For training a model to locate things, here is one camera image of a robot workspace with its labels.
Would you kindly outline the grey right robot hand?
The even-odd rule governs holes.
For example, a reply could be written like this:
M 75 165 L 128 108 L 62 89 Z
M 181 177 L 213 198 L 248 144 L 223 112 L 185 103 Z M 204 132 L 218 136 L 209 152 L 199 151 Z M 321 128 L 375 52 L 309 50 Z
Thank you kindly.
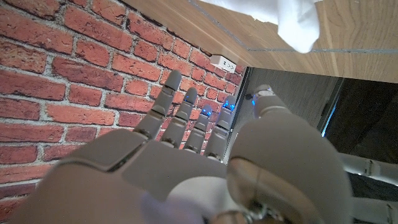
M 267 85 L 255 91 L 255 118 L 229 150 L 233 96 L 209 138 L 204 108 L 183 141 L 194 88 L 156 140 L 181 79 L 169 75 L 132 131 L 111 131 L 58 161 L 10 222 L 351 223 L 351 184 L 338 152 Z

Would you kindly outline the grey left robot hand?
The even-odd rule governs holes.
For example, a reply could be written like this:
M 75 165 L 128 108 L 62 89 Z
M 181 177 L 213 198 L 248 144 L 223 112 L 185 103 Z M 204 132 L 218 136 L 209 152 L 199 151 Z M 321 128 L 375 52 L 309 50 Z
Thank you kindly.
M 397 187 L 397 164 L 343 153 L 339 155 L 345 171 Z M 397 224 L 397 202 L 364 197 L 353 197 L 352 201 L 355 219 L 370 223 Z

